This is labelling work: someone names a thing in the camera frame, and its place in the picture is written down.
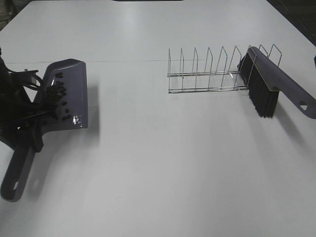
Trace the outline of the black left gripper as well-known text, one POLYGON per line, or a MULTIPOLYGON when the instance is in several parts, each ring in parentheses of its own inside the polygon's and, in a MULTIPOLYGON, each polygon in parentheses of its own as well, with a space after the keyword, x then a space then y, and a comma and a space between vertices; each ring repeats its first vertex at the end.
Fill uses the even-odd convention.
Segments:
POLYGON ((47 86, 38 71, 16 72, 0 60, 0 141, 42 150, 40 125, 49 118, 47 86))

